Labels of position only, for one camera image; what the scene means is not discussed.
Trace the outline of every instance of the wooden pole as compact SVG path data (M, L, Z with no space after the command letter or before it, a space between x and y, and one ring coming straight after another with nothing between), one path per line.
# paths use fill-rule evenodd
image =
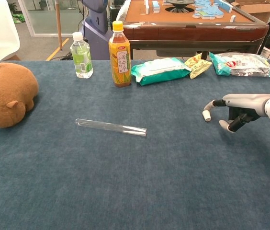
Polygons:
M62 30L61 30L61 25L60 25L60 12L59 12L59 2L58 2L58 0L55 0L55 11L56 11L56 24L57 24L59 49L63 50Z

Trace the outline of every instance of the plastic water bottle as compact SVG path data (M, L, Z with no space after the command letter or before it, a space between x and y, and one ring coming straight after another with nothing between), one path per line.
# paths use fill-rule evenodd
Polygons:
M83 40L83 34L81 32L74 32L72 36L74 42L70 47L70 51L72 53L77 77L90 78L93 73L93 68L89 44Z

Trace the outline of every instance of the test tube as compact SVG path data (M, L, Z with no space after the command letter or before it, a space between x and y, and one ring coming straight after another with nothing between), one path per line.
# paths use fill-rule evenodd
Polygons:
M146 137L146 128L138 128L132 126L117 125L112 123L92 121L86 119L76 119L76 124L78 126L97 128L109 131L115 131L120 133L132 134L137 136Z

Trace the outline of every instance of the bottle label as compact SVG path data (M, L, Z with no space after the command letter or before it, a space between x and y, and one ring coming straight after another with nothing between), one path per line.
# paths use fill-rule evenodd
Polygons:
M118 71L119 73L126 73L130 69L129 55L127 51L118 51Z
M92 69L91 56L89 50L77 50L72 54L76 70L88 73Z

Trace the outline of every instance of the plush ear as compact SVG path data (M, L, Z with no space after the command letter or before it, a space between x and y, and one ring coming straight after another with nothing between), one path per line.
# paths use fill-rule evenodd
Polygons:
M14 106L18 104L18 101L11 101L6 104L6 107L12 109Z

